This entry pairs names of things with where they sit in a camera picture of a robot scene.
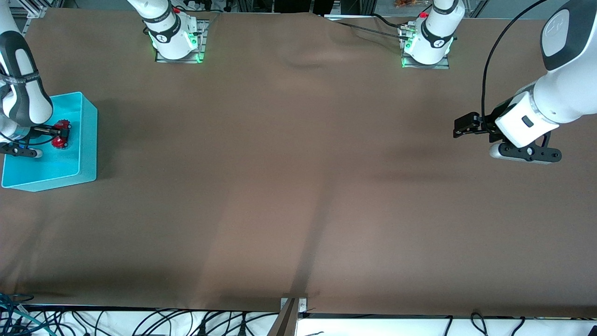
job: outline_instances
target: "red object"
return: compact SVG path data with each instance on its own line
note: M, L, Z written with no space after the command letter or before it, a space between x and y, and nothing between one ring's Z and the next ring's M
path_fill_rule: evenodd
M59 122L54 124L54 127L57 129L68 129L70 128L70 121L68 120L60 120ZM67 146L68 139L63 136L57 136L52 139L52 146L58 149L64 149Z

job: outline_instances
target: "blue plastic bin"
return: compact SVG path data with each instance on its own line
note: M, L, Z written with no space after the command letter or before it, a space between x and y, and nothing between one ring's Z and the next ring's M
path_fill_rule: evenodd
M62 119L70 121L69 146L65 149L56 149L51 143L33 146L43 150L40 158L4 155L2 187L42 191L96 179L97 108L81 92L50 99L54 114L46 124L53 125ZM32 142L45 139L41 137Z

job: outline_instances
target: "black power cord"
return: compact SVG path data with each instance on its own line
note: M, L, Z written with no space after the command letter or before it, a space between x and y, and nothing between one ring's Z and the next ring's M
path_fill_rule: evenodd
M481 329L476 323L475 323L475 316L479 317L481 319L481 324L483 326L483 329ZM485 324L485 318L483 318L483 315L481 315L480 313L477 313L476 311L473 312L470 315L470 322L473 324L473 326L475 327L475 329L477 329L479 332L481 332L484 336L488 336L487 335L487 326Z
M388 25L390 27L400 28L400 25L397 25L395 23L391 23L390 21L386 20L383 16L381 16L379 14L371 13L371 16L374 16L374 17L380 19L383 23L385 23L386 25Z
M536 6L539 6L540 4L542 4L546 1L547 0L539 0L539 1L535 2L534 4L527 7L524 11L521 11L520 14L518 14L514 19L512 19L512 21L510 21L510 23L508 23L508 25L501 32L500 36L496 40L496 43L494 43L493 47L491 48L491 51L489 52L489 56L487 57L487 62L485 62L485 69L483 70L483 83L481 85L481 118L482 118L483 125L485 126L485 129L487 129L487 121L485 120L485 94L487 91L487 70L489 69L489 63L491 61L491 57L493 56L493 53L496 51L497 45L500 43L501 39L504 37L504 35L508 31L508 29L510 29L510 27L512 27L512 25L514 25L514 22L518 21L518 19L520 19L524 14L526 14L527 12L529 12Z
M259 316L256 316L256 317L252 317L252 318L246 320L244 323L241 323L241 324L237 325L236 327L230 329L227 333L222 334L222 336L227 336L227 334L229 334L229 333L233 332L234 330L240 328L243 324L246 325L249 322L261 319L261 318L266 317L266 316L271 316L271 315L278 315L278 313L267 313L267 314L259 315Z
M399 36L399 35L394 35L394 34L390 34L390 33L386 33L386 32L380 32L379 30L375 30L375 29L369 29L369 28L365 28L365 27L361 27L361 26L357 26L357 25L352 25L350 23L346 23L346 22L338 22L341 25L345 25L348 27L353 27L353 28L357 28L360 30L365 30L367 32L372 32L372 33L376 33L376 34L380 34L380 35L386 35L386 36L390 36L390 37L395 37L397 39L408 39L408 37L406 36Z
M421 11L421 13L424 13L424 12L426 12L426 11L427 11L428 9L430 9L432 6L433 6L433 3L432 3L432 4L430 4L429 6L427 6L427 8L423 9L423 10ZM400 26L402 26L402 25L405 25L405 24L407 24L407 23L408 23L408 21L406 21L406 22L403 22L403 23L399 23L399 24L392 23L392 22L390 22L390 21L386 20L386 18L385 18L385 17L383 17L383 16L381 16L381 15L379 15L379 14L377 14L377 13L371 13L371 14L370 14L370 16L374 16L374 17L376 17L376 18L380 19L380 20L381 20L383 23L385 23L386 25L388 25L388 26L390 26L390 27L394 27L394 28L400 28Z
M482 328L479 327L476 323L474 318L478 317L481 320L481 325ZM524 324L526 318L524 316L521 316L521 321L520 323L516 326L516 328L514 328L514 330L512 331L512 333L510 334L510 336L515 336L516 332L522 327L522 325ZM477 312L473 312L470 315L470 322L473 324L473 326L475 327L475 329L477 329L479 332L481 332L484 336L488 336L487 334L487 325L485 324L485 318L483 317L483 315L481 315L480 313Z
M81 319L81 321L83 321L83 323L85 323L86 325L88 325L88 326L90 326L92 328L95 328L95 326L93 324L87 322L87 320L85 320L85 318L83 316L81 316L81 314L79 314L78 311L73 311L73 314L76 314L77 317L79 317ZM96 331L99 331L99 332L101 332L102 334L104 334L106 336L112 336L112 335L108 334L106 331L100 329L99 327L96 328Z
M516 326L516 328L514 328L514 330L510 334L510 336L514 336L516 334L516 332L518 331L518 329L520 329L522 327L522 325L524 324L526 319L527 319L526 317L521 316L521 322L518 324L518 326Z
M450 331L450 327L452 326L452 321L454 320L454 316L449 315L448 318L450 320L448 321L448 325L446 326L446 331L444 331L444 336L448 336L448 332Z

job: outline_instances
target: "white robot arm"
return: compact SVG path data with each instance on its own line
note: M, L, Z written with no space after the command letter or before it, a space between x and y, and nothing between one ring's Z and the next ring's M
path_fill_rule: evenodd
M170 0L127 1L141 15L153 46L165 58L181 59L197 47L196 41L189 38L190 33L197 31L197 20L185 13L175 13Z
M553 163L561 152L547 147L551 131L597 113L597 1L570 0L545 24L541 52L547 74L520 89L485 119L471 112L454 122L454 137L490 134L502 140L490 155ZM541 145L535 141L543 137Z
M128 2L143 18L153 46L164 58L180 59L197 47L196 39L189 38L196 32L196 19L175 12L169 0ZM52 101L7 0L0 0L0 101L0 152L38 157L40 151L24 150L29 139L66 134L56 125L42 125L53 114Z
M561 7L541 33L547 74L520 89L497 127L516 147L585 114L597 113L597 1Z
M464 10L462 0L433 0L429 16L415 20L416 34L411 36L412 41L404 43L404 52L424 65L441 61L450 50Z
M29 128L52 116L50 97L44 91L31 50L19 33L10 8L0 0L0 132L11 139L26 136ZM10 139L0 135L0 143Z

